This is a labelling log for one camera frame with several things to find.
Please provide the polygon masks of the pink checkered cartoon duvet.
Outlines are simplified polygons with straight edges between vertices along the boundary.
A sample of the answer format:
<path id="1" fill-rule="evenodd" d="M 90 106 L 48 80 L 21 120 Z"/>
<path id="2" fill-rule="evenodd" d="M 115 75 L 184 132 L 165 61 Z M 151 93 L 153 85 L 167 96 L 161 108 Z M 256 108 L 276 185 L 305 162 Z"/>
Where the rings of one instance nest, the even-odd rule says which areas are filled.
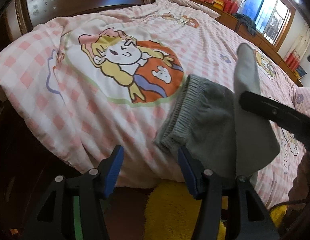
<path id="1" fill-rule="evenodd" d="M 79 172 L 120 144 L 118 186 L 182 182 L 155 137 L 188 76 L 233 89 L 244 42 L 216 12 L 188 0 L 57 17 L 0 52 L 0 100 Z"/>

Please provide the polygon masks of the yellow fluffy garment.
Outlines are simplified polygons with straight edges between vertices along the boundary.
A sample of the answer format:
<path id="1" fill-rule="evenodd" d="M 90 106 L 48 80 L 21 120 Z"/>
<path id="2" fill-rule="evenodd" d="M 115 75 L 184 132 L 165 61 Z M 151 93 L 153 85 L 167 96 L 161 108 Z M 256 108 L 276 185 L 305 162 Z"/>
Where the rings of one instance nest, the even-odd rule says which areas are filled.
<path id="1" fill-rule="evenodd" d="M 200 207 L 184 183 L 160 183 L 146 204 L 144 239 L 190 239 Z"/>

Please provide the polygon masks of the green and blue floor mat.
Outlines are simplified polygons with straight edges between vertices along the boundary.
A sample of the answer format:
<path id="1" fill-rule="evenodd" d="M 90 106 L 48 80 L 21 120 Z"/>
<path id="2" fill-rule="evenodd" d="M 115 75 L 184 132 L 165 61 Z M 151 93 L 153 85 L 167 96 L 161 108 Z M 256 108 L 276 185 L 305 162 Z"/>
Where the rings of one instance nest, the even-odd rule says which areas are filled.
<path id="1" fill-rule="evenodd" d="M 75 240 L 83 240 L 79 196 L 73 197 L 73 223 L 75 229 Z"/>

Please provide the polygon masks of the red and yellow boxes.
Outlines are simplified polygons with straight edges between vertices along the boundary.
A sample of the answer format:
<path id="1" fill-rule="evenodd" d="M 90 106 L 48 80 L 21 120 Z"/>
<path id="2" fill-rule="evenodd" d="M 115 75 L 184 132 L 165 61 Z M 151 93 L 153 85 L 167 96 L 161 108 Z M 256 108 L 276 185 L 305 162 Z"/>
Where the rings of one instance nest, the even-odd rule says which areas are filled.
<path id="1" fill-rule="evenodd" d="M 225 1 L 223 0 L 213 0 L 212 1 L 212 6 L 219 9 L 219 10 L 224 10 L 225 6 Z"/>

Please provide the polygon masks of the window with wooden frame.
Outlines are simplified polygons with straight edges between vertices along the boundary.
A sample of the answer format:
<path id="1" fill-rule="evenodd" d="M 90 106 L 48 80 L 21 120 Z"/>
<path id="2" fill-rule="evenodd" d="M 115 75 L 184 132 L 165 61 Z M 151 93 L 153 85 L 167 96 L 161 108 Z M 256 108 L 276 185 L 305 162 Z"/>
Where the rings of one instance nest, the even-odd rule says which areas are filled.
<path id="1" fill-rule="evenodd" d="M 288 0 L 242 0 L 239 14 L 249 16 L 257 31 L 279 50 L 292 25 L 296 10 Z"/>

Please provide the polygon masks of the grey knit pants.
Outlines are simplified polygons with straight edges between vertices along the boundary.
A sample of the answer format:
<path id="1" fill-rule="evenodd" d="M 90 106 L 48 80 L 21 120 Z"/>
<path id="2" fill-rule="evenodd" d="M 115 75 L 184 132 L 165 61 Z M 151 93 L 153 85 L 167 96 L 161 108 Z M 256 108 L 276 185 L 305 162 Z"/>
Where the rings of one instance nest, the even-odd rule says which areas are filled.
<path id="1" fill-rule="evenodd" d="M 237 56 L 233 90 L 195 74 L 187 77 L 154 141 L 174 157 L 185 146 L 204 168 L 229 179 L 251 176 L 280 152 L 270 122 L 239 105 L 245 91 L 260 95 L 260 81 L 252 48 L 240 44 Z"/>

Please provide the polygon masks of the pink checkered pillow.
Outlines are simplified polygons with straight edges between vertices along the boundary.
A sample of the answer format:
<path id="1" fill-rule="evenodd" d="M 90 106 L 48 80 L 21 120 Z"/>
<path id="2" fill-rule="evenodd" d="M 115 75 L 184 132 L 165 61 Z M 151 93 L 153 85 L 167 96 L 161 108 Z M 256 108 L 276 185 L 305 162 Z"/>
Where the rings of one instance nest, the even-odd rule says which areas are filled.
<path id="1" fill-rule="evenodd" d="M 310 117 L 310 87 L 296 88 L 294 106 L 297 111 Z"/>

